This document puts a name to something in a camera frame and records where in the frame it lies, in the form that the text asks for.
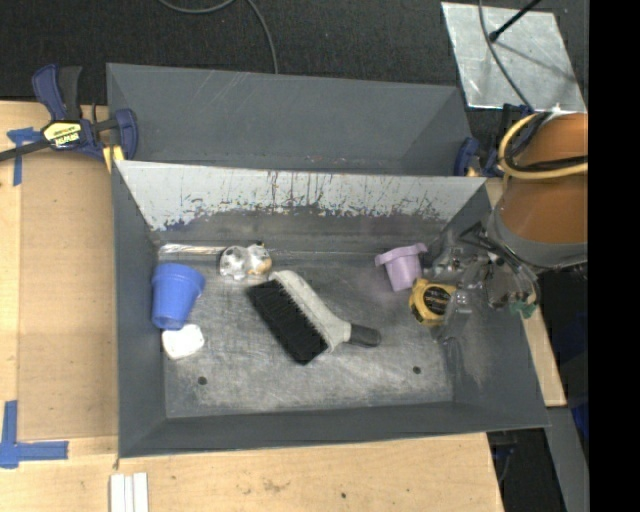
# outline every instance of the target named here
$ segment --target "black brush bristles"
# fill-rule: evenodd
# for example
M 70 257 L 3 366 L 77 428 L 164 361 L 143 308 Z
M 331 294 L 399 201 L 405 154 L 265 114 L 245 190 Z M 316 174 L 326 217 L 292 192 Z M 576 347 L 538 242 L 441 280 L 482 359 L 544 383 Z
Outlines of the black brush bristles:
M 309 363 L 329 347 L 278 281 L 250 286 L 247 293 L 271 332 L 298 363 Z

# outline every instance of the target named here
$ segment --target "blue plastic cup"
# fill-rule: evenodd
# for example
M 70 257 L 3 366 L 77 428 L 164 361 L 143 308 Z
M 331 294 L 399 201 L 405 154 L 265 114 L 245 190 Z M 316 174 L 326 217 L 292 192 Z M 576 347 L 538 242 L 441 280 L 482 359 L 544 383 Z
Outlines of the blue plastic cup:
M 182 329 L 196 299 L 204 290 L 204 276 L 180 263 L 161 263 L 151 279 L 153 325 L 168 331 Z

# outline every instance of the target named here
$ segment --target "purple cup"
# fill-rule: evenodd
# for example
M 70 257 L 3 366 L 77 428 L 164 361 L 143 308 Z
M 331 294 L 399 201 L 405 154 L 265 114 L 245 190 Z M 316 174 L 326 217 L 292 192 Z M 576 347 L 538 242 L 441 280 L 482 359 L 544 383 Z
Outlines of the purple cup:
M 417 277 L 422 277 L 422 267 L 418 254 L 427 252 L 422 242 L 407 247 L 397 247 L 375 258 L 376 267 L 384 265 L 394 292 L 413 286 Z

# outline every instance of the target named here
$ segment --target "dark floor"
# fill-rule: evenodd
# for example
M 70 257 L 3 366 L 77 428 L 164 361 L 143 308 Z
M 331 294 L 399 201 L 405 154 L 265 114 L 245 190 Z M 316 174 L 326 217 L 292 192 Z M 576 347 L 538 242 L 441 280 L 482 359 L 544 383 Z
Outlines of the dark floor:
M 175 3 L 193 8 L 214 5 L 215 1 Z M 273 35 L 281 73 L 459 85 L 440 2 L 255 3 Z M 521 8 L 526 3 L 493 0 L 486 5 Z M 52 62 L 83 66 L 79 99 L 98 104 L 106 103 L 106 62 L 260 72 L 273 69 L 265 34 L 245 0 L 199 16 L 175 13 L 157 0 L 111 0 L 97 6 L 96 2 L 76 0 L 0 2 L 0 98 L 32 97 L 31 75 Z M 588 0 L 542 0 L 536 9 L 555 14 L 588 105 Z M 471 131 L 481 142 L 495 135 L 500 112 L 468 110 L 467 114 Z M 571 359 L 569 355 L 586 349 L 586 282 L 566 272 L 550 273 L 543 276 L 542 288 L 542 307 L 554 348 L 561 360 Z M 500 445 L 496 467 L 504 476 L 507 512 L 563 510 L 544 433 L 532 430 L 517 432 L 514 437 L 491 437 Z M 588 442 L 585 446 L 588 454 Z

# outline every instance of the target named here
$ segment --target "brush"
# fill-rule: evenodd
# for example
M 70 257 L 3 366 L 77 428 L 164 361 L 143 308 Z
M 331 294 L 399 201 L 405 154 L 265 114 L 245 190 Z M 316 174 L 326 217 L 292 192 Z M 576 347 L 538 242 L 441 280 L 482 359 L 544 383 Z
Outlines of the brush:
M 362 347 L 380 344 L 380 332 L 334 315 L 316 292 L 291 270 L 272 272 L 269 280 L 248 288 L 262 318 L 284 349 L 300 364 L 341 343 Z

